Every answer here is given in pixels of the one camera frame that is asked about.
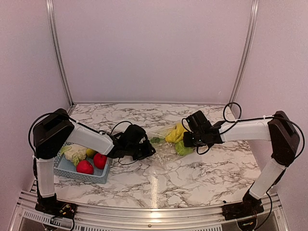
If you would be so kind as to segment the clear zip top bag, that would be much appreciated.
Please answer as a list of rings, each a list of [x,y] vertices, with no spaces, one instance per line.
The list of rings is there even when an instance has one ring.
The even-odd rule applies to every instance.
[[[166,125],[158,130],[151,131],[149,138],[152,137],[160,137],[165,138],[170,131],[176,126],[176,124]],[[151,145],[155,148],[156,153],[154,154],[155,161],[160,165],[164,166],[170,164],[172,162],[178,161],[185,156],[179,156],[175,151],[175,143],[161,143],[161,144],[152,144]]]

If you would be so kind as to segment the red fake apple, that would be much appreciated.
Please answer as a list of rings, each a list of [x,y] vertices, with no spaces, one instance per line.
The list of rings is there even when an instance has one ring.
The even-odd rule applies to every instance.
[[[76,171],[78,173],[93,175],[94,167],[93,167],[93,165],[89,161],[82,160],[76,166]]]
[[[98,169],[103,170],[105,168],[107,160],[107,156],[97,153],[93,158],[93,163]]]

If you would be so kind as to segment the small green yellow fake fruit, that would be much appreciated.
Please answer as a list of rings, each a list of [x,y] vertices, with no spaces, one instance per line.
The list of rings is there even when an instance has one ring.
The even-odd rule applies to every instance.
[[[86,150],[86,155],[87,155],[88,158],[93,159],[96,154],[97,154],[97,151],[95,151],[93,149],[88,148]]]

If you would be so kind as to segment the white green fake cabbage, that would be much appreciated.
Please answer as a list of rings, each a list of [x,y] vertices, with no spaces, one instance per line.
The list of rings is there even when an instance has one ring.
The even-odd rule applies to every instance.
[[[73,163],[76,167],[79,162],[85,160],[87,158],[86,154],[87,148],[78,144],[71,144],[67,146],[63,146],[60,150],[60,155],[65,156],[66,160]]]

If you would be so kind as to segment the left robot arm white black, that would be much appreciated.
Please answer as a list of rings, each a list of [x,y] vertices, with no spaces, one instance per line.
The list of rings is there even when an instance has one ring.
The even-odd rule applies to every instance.
[[[53,163],[67,141],[112,159],[130,156],[134,161],[139,161],[156,152],[146,131],[138,125],[129,125],[124,132],[112,135],[74,120],[63,108],[38,117],[30,127],[28,141],[34,152],[33,170],[38,186],[38,204],[50,214],[57,214],[61,210],[53,183]]]

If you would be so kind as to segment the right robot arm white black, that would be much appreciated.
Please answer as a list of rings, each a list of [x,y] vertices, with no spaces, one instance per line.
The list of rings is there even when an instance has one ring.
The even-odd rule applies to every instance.
[[[238,211],[244,216],[250,215],[257,208],[257,202],[279,182],[306,145],[301,127],[290,120],[284,111],[247,119],[239,116],[229,120],[224,116],[221,121],[211,124],[199,110],[181,122],[185,128],[184,146],[196,150],[205,146],[210,151],[214,145],[234,141],[267,144],[265,150],[270,152],[268,162],[238,206]]]

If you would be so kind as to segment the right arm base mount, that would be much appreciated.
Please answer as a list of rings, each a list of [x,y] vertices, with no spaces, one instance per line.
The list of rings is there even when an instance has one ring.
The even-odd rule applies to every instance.
[[[261,199],[254,198],[249,191],[246,192],[241,202],[225,204],[222,207],[222,215],[225,220],[256,216],[262,212],[264,212],[264,207]]]

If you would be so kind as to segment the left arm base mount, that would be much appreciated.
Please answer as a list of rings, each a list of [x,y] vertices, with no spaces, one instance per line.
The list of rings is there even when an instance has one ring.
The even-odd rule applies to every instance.
[[[77,205],[74,203],[59,201],[56,194],[44,198],[38,191],[35,209],[39,212],[52,215],[53,218],[60,217],[73,219],[75,217]]]

